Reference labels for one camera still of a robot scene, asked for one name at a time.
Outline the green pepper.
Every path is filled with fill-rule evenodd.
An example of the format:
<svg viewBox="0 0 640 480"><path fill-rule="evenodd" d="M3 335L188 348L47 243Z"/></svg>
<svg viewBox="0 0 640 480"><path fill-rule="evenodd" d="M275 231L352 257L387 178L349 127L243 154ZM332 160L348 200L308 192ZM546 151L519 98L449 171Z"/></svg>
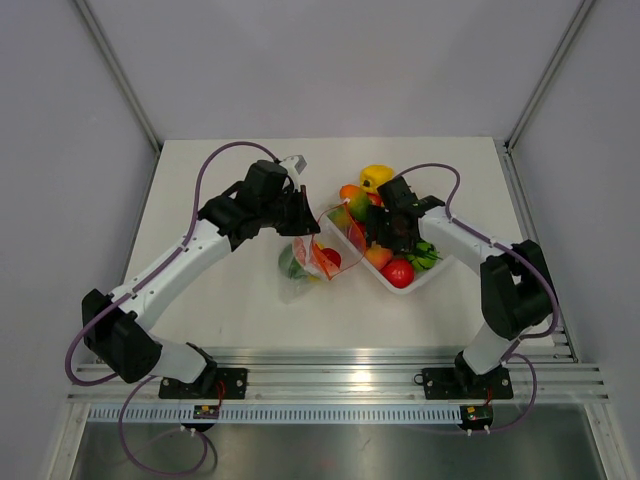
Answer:
<svg viewBox="0 0 640 480"><path fill-rule="evenodd" d="M300 280L308 276L304 267L295 257L292 244L284 247L279 254L278 268L280 273L287 279Z"/></svg>

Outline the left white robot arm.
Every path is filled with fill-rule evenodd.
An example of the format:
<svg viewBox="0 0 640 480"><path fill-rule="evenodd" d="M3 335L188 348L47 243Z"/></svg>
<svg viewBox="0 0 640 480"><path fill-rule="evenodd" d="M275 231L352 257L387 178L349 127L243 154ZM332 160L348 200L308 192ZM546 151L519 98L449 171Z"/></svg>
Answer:
<svg viewBox="0 0 640 480"><path fill-rule="evenodd" d="M82 301L85 345L126 383L161 376L195 398L216 388L217 363L202 348L151 335L168 306L204 271L242 243L272 228L283 237L317 234L300 182L303 156L259 160L245 178L197 207L187 232L136 278Z"/></svg>

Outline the red tomato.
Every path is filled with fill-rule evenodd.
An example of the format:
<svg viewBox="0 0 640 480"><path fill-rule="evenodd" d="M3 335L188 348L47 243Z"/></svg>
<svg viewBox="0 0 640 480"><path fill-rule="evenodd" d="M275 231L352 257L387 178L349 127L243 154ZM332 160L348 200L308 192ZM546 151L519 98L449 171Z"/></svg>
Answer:
<svg viewBox="0 0 640 480"><path fill-rule="evenodd" d="M404 258L392 259L382 270L382 276L394 287L404 289L415 278L415 272L409 262Z"/></svg>

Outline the peach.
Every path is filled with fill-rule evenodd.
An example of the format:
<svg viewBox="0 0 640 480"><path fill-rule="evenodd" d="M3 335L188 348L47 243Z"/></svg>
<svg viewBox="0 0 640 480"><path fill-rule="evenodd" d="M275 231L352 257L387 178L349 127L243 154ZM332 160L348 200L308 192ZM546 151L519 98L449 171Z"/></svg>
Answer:
<svg viewBox="0 0 640 480"><path fill-rule="evenodd" d="M392 250L374 244L364 254L365 259L378 271L382 270L394 257Z"/></svg>

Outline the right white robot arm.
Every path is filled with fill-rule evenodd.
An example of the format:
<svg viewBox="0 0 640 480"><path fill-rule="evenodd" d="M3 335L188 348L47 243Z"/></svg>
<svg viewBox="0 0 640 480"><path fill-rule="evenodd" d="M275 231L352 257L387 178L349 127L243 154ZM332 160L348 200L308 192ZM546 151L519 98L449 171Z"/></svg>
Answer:
<svg viewBox="0 0 640 480"><path fill-rule="evenodd" d="M396 254L414 253L421 241L442 247L480 279L484 323L450 367L422 372L429 399L512 397L505 364L531 329L556 318L558 302L540 246L505 245L458 219L449 201L418 198L405 179L382 184L382 203L366 217L366 239Z"/></svg>

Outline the clear zip bag orange zipper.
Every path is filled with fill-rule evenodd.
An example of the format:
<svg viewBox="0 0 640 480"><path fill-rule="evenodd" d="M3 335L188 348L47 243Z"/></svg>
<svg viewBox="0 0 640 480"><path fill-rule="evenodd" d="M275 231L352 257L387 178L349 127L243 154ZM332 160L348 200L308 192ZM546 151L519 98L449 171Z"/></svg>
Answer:
<svg viewBox="0 0 640 480"><path fill-rule="evenodd" d="M278 268L278 295L279 299L285 304L290 304L299 300L316 286L334 281L339 275L346 273L349 269L355 267L364 259L366 250L360 251L349 239L349 230L351 226L347 230L342 231L327 218L328 211L339 205L346 206L346 203L341 201L339 204L326 208L319 215L318 224L320 226L320 233L311 235L320 250L319 261L321 265L321 274L319 276L308 274L304 279L291 280L285 278ZM356 220L351 216L351 225L355 222ZM292 244L294 238L284 247ZM341 255L342 263L340 268L336 268L324 257L321 253L323 248L332 248Z"/></svg>

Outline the red strawberry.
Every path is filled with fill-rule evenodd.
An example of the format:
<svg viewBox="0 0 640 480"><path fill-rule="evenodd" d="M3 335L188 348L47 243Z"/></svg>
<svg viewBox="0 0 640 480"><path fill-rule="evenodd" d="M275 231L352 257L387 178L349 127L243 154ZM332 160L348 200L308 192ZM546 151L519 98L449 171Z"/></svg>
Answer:
<svg viewBox="0 0 640 480"><path fill-rule="evenodd" d="M332 248L323 248L321 250L321 253L336 268L340 268L341 267L342 257L336 250L334 250Z"/></svg>

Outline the orange green mango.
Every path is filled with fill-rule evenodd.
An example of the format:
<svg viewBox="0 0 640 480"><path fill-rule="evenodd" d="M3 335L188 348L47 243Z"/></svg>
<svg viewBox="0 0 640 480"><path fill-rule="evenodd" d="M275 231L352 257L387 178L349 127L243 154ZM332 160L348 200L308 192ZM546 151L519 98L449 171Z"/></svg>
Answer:
<svg viewBox="0 0 640 480"><path fill-rule="evenodd" d="M346 203L350 215L358 222L365 222L371 205L368 194L359 186L348 184L339 190L340 199Z"/></svg>

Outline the watermelon slice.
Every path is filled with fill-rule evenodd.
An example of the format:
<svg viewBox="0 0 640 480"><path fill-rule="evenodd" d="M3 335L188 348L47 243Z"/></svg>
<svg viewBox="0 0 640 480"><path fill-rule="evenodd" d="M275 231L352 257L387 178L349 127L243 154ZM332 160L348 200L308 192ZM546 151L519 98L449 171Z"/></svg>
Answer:
<svg viewBox="0 0 640 480"><path fill-rule="evenodd" d="M292 250L294 258L308 274L314 276L321 274L320 250L311 235L295 237L292 243Z"/></svg>

